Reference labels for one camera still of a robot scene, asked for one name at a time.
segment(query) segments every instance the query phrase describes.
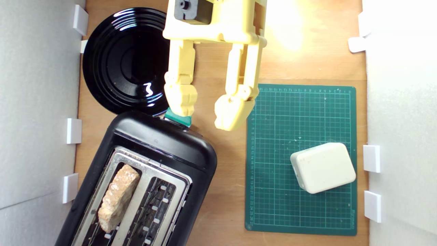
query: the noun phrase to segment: slice of bread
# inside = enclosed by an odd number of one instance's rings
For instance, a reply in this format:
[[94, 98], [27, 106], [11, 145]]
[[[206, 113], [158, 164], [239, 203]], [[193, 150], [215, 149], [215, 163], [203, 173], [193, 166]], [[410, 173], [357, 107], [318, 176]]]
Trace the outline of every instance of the slice of bread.
[[109, 184], [98, 217], [102, 230], [111, 232], [121, 222], [139, 181], [139, 174], [125, 164]]

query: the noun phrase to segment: black plate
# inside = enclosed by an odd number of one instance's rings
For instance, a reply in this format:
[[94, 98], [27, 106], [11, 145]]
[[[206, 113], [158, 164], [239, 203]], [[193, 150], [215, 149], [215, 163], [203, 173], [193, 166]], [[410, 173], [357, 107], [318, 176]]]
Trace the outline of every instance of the black plate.
[[83, 53], [83, 75], [103, 107], [116, 114], [136, 109], [156, 116], [166, 111], [170, 41], [162, 36], [165, 19], [159, 10], [130, 8], [93, 31]]

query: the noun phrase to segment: white clip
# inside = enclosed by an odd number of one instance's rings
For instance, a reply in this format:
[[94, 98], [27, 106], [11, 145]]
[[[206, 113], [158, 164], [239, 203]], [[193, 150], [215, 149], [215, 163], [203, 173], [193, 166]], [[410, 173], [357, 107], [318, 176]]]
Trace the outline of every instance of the white clip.
[[82, 120], [67, 119], [67, 144], [82, 143]]
[[77, 195], [77, 186], [79, 184], [79, 174], [73, 173], [68, 176], [64, 176], [62, 203], [73, 200]]
[[381, 157], [378, 145], [363, 145], [364, 170], [368, 172], [381, 172]]
[[352, 53], [357, 53], [361, 51], [365, 51], [367, 48], [366, 39], [363, 37], [352, 37], [349, 38], [349, 50]]
[[381, 223], [381, 195], [364, 191], [364, 216]]
[[73, 28], [82, 36], [87, 35], [88, 13], [78, 4], [76, 4], [74, 8]]
[[88, 40], [82, 40], [80, 42], [80, 53], [83, 54], [85, 52], [85, 47], [87, 46]]

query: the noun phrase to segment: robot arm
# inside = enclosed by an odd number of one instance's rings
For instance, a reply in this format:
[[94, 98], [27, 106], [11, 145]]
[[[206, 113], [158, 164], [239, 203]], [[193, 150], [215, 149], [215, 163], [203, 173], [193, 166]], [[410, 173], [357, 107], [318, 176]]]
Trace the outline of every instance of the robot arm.
[[194, 42], [232, 43], [225, 95], [215, 103], [215, 126], [232, 131], [249, 116], [258, 96], [266, 0], [170, 0], [165, 38], [170, 39], [169, 71], [164, 87], [170, 108], [180, 116], [194, 112], [197, 91]]

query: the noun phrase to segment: grid lines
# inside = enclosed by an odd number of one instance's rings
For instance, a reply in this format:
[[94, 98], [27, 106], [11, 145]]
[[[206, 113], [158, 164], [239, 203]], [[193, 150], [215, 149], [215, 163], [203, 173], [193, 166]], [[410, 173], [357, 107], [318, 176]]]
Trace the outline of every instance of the grid lines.
[[318, 194], [302, 190], [290, 155], [326, 142], [347, 146], [356, 169], [353, 87], [260, 84], [248, 118], [246, 228], [356, 234], [356, 181]]

